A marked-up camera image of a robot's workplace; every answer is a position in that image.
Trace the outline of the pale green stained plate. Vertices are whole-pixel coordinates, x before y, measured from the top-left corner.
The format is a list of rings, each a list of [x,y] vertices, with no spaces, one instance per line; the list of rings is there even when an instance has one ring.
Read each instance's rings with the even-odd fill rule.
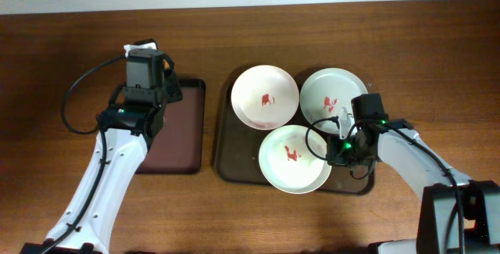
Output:
[[[302,85],[300,108],[309,123],[332,116],[338,118],[341,107],[352,113],[351,100],[367,93],[365,84],[355,74],[339,68],[326,68],[312,74]],[[315,128],[339,136],[339,125],[335,122],[321,121]]]

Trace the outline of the cream plate with red stain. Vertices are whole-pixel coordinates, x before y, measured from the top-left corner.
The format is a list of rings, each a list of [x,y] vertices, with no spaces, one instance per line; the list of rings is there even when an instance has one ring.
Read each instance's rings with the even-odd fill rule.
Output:
[[[331,166],[323,159],[327,143],[307,127],[287,125],[271,131],[259,148],[259,167],[277,189],[305,194],[322,186]]]

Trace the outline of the pink plate with red stain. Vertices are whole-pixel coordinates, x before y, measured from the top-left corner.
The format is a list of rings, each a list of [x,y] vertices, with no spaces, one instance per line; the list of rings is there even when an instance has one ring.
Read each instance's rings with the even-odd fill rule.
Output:
[[[285,70],[259,65],[244,71],[234,82],[230,102],[237,118],[257,130],[285,125],[299,105],[298,85]]]

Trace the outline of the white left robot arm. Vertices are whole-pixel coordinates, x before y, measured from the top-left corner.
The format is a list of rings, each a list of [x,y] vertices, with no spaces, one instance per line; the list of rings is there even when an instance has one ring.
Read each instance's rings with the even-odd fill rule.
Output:
[[[95,148],[75,194],[41,244],[23,253],[107,253],[116,215],[136,170],[162,130],[167,104],[182,98],[173,60],[138,48],[122,57],[127,80],[96,117]]]

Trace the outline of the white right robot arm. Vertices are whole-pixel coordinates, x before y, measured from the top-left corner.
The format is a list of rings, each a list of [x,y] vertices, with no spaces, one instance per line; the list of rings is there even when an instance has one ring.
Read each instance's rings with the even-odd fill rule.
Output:
[[[377,242],[371,253],[497,253],[499,186],[475,181],[431,150],[404,120],[348,113],[332,117],[340,132],[330,136],[327,162],[354,169],[377,163],[395,170],[421,201],[413,239]]]

